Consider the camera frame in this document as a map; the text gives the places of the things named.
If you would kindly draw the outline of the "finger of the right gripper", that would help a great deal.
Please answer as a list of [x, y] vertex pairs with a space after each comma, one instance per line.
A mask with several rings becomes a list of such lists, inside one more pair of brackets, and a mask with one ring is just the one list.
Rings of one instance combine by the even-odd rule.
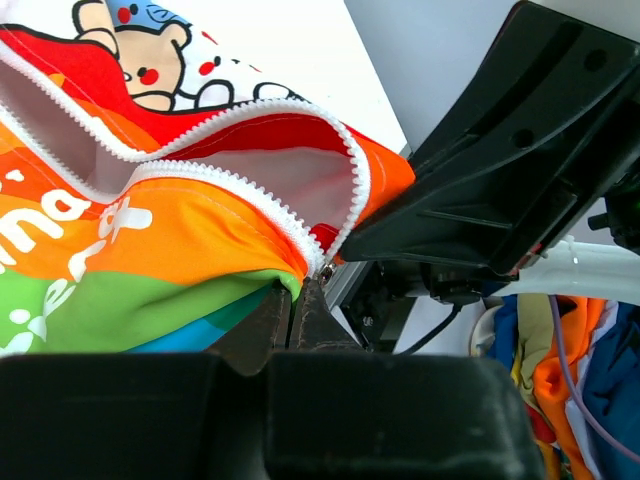
[[518, 2], [342, 257], [515, 274], [598, 198], [638, 196], [638, 90], [637, 41]]

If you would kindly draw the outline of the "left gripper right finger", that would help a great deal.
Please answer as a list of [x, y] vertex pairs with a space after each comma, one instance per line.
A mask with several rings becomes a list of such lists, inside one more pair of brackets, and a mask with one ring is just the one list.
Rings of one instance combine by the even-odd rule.
[[485, 358], [332, 350], [305, 282], [287, 350], [266, 368], [264, 464], [273, 479], [541, 479], [522, 401]]

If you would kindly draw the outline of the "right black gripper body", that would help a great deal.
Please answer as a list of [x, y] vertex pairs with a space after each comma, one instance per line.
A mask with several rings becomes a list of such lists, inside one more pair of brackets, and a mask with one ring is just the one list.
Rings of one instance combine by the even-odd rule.
[[639, 304], [639, 174], [627, 175], [606, 193], [604, 210], [579, 222], [575, 231], [606, 230], [607, 244], [578, 242], [571, 236], [538, 256], [513, 281], [474, 273], [468, 279], [437, 282], [433, 269], [411, 262], [376, 262], [360, 285], [351, 287], [344, 302], [357, 295], [379, 295], [374, 309], [397, 298], [430, 296], [444, 304], [469, 305], [482, 297], [547, 294], [604, 298]]

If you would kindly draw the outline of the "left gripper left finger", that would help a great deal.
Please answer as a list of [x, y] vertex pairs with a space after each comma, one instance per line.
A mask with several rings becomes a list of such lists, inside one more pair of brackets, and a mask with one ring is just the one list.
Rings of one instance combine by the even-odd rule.
[[274, 286], [212, 351], [10, 355], [5, 479], [266, 479], [264, 379], [290, 294]]

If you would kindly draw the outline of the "red rainbow kids jacket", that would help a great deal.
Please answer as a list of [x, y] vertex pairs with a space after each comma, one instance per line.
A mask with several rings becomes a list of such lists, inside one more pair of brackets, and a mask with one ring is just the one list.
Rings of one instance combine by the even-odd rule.
[[202, 351], [415, 180], [151, 1], [1, 5], [1, 353]]

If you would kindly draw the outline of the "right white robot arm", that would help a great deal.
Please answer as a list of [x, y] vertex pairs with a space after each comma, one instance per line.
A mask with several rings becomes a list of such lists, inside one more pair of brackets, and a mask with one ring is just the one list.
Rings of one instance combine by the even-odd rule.
[[639, 300], [639, 5], [350, 1], [414, 184], [347, 239], [404, 292]]

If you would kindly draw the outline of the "pile of colourful clothes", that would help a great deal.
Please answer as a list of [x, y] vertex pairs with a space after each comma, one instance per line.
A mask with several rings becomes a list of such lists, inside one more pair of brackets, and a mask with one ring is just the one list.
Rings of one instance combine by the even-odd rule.
[[469, 351], [506, 368], [548, 478], [638, 478], [638, 306], [545, 294], [489, 299]]

